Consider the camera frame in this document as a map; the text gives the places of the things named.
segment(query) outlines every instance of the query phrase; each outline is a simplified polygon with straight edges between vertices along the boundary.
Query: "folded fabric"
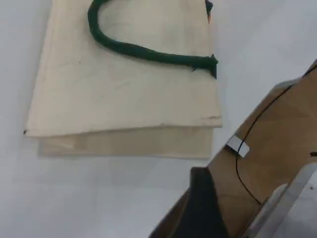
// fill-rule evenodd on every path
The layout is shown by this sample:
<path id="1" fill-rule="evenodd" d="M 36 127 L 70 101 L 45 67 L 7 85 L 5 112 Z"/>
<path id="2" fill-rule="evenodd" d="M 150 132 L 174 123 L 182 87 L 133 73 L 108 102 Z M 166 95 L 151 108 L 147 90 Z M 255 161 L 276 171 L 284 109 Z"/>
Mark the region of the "folded fabric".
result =
<path id="1" fill-rule="evenodd" d="M 45 137 L 48 153 L 207 158 L 222 121 L 215 78 L 102 47 L 90 34 L 90 4 L 53 0 L 25 134 Z M 204 0 L 112 0 L 99 24 L 117 41 L 212 55 Z"/>

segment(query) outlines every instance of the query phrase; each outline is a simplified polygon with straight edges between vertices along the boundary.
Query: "green rope handle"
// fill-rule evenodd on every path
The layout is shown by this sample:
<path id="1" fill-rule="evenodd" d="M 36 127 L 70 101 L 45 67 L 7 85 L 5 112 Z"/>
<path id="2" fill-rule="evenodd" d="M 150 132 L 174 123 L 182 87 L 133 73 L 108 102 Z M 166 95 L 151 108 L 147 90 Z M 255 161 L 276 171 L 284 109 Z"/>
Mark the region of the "green rope handle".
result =
<path id="1" fill-rule="evenodd" d="M 99 28 L 98 11 L 100 7 L 108 1 L 110 0 L 93 0 L 88 10 L 88 22 L 90 32 L 96 42 L 119 54 L 132 56 L 143 60 L 150 60 L 160 63 L 187 65 L 192 67 L 193 69 L 207 69 L 211 72 L 211 74 L 214 77 L 216 77 L 216 65 L 218 61 L 214 57 L 214 55 L 212 55 L 211 57 L 202 57 L 167 54 L 157 52 L 142 46 L 115 41 L 112 38 L 106 36 Z"/>

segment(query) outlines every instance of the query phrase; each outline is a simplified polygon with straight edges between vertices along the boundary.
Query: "black object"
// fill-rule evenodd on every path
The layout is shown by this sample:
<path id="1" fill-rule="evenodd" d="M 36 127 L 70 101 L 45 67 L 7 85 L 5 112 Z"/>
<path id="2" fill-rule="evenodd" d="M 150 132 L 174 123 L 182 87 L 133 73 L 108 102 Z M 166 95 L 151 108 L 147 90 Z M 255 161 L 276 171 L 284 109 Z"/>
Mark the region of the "black object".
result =
<path id="1" fill-rule="evenodd" d="M 309 156 L 311 157 L 317 157 L 317 151 L 312 151 L 309 153 Z"/>
<path id="2" fill-rule="evenodd" d="M 192 168 L 186 206 L 172 238 L 229 238 L 208 168 Z"/>

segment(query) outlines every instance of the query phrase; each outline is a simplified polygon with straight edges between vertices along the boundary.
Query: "white table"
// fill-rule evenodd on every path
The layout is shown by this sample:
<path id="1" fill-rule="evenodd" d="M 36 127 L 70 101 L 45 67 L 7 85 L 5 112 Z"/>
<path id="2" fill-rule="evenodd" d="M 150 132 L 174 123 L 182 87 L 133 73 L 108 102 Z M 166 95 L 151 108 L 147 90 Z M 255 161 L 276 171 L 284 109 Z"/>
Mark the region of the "white table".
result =
<path id="1" fill-rule="evenodd" d="M 214 0 L 223 128 L 213 155 L 279 82 L 317 57 L 316 0 Z M 0 237 L 147 237 L 208 161 L 38 155 L 23 126 L 50 0 L 0 2 Z"/>

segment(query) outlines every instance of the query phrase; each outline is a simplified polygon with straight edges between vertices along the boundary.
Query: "black wire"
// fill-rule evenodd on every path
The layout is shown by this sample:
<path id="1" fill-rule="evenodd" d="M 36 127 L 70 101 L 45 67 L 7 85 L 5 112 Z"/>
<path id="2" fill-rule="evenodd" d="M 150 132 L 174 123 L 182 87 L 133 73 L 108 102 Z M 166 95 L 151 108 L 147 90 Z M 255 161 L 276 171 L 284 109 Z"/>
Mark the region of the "black wire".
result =
<path id="1" fill-rule="evenodd" d="M 243 145 L 243 143 L 245 142 L 245 140 L 247 139 L 247 137 L 249 136 L 253 126 L 257 123 L 258 119 L 262 116 L 262 114 L 270 107 L 272 106 L 272 104 L 274 104 L 281 96 L 283 96 L 288 90 L 291 89 L 293 85 L 287 87 L 285 90 L 283 90 L 283 92 L 281 92 L 276 98 L 274 98 L 261 112 L 260 114 L 256 117 L 256 119 L 253 121 L 253 123 L 251 124 L 251 126 L 249 127 L 246 135 L 244 136 L 244 138 L 242 139 L 240 146 L 238 148 L 237 154 L 236 154 L 236 173 L 238 176 L 238 179 L 240 180 L 241 184 L 244 186 L 244 188 L 246 189 L 246 191 L 249 193 L 249 195 L 259 204 L 262 205 L 262 203 L 250 192 L 250 190 L 246 187 L 246 185 L 244 184 L 244 182 L 242 181 L 240 175 L 239 175 L 239 170 L 238 170 L 238 159 L 239 159 L 239 152 L 240 149 Z"/>

